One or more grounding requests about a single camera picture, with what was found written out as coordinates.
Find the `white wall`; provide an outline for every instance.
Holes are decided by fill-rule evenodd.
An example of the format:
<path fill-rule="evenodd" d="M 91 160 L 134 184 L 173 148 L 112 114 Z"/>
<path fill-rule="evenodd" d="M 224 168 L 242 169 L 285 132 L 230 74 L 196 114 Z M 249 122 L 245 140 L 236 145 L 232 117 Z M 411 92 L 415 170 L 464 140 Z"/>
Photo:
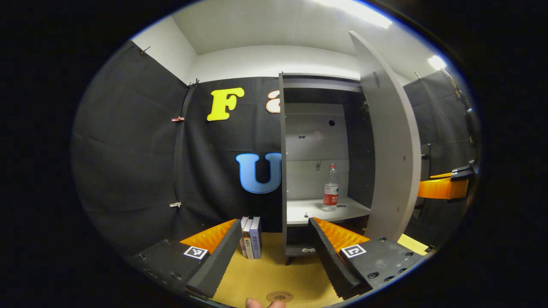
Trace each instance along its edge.
<path fill-rule="evenodd" d="M 171 15 L 141 31 L 132 41 L 143 50 L 150 46 L 146 53 L 184 83 L 193 80 L 187 76 L 198 54 Z"/>
<path fill-rule="evenodd" d="M 240 78 L 278 77 L 285 73 L 317 73 L 359 78 L 355 56 L 295 45 L 257 45 L 199 55 L 187 75 L 201 82 Z M 402 85 L 409 83 L 396 74 Z"/>

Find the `stack of books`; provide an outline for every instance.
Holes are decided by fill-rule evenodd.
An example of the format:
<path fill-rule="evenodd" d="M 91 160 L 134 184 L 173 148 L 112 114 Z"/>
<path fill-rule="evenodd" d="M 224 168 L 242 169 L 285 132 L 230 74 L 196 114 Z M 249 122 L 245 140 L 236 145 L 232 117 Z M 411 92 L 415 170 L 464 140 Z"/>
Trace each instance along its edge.
<path fill-rule="evenodd" d="M 260 259 L 262 251 L 261 238 L 261 217 L 255 216 L 252 219 L 248 216 L 242 217 L 242 239 L 240 247 L 242 254 L 249 260 Z"/>

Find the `plastic water bottle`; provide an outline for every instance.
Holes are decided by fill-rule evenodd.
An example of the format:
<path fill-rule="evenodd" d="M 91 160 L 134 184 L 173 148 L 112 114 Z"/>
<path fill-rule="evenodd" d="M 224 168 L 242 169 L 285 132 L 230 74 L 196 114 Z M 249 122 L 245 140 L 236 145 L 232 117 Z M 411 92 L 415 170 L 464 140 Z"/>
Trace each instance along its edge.
<path fill-rule="evenodd" d="M 331 212 L 336 209 L 339 199 L 339 174 L 335 163 L 329 165 L 329 174 L 327 175 L 326 184 L 323 191 L 323 206 L 322 210 Z"/>

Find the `white shelf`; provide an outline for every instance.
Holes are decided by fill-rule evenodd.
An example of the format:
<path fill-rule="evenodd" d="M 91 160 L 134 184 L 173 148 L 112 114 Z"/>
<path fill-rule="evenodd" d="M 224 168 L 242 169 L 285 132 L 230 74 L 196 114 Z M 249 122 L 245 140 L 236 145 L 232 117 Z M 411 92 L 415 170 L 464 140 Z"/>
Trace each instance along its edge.
<path fill-rule="evenodd" d="M 339 221 L 369 215 L 370 209 L 350 197 L 339 197 L 337 205 L 346 207 L 336 208 L 332 212 L 324 212 L 321 207 L 323 199 L 287 200 L 287 226 L 306 226 L 310 217 L 318 217 L 326 221 Z"/>

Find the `yellow floor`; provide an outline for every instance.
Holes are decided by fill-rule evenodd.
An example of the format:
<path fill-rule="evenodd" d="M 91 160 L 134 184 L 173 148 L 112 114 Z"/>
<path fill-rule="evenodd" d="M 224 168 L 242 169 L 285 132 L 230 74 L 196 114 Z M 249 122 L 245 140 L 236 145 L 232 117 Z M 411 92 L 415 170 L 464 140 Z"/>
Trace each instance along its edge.
<path fill-rule="evenodd" d="M 322 307 L 342 301 L 317 255 L 295 258 L 286 266 L 281 233 L 262 233 L 262 259 L 248 260 L 238 246 L 226 269 L 213 300 L 233 307 L 245 307 L 247 297 L 270 305 L 268 293 L 286 291 L 293 294 L 287 307 Z M 424 255 L 426 246 L 402 235 L 398 243 Z"/>

